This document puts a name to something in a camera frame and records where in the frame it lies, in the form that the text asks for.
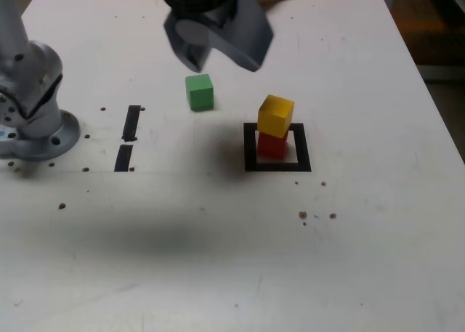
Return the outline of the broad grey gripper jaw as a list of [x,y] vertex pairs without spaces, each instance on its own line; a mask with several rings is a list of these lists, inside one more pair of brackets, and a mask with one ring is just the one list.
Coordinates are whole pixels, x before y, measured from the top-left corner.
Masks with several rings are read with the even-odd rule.
[[178,18],[205,26],[211,50],[220,51],[251,72],[261,68],[274,36],[265,10],[257,0],[229,0],[209,12]]

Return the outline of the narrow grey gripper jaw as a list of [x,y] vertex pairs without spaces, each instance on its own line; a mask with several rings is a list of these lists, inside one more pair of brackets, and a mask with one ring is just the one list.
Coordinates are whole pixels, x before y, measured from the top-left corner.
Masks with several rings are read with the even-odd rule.
[[211,51],[206,27],[180,19],[173,12],[168,14],[163,26],[177,58],[191,71],[200,73]]

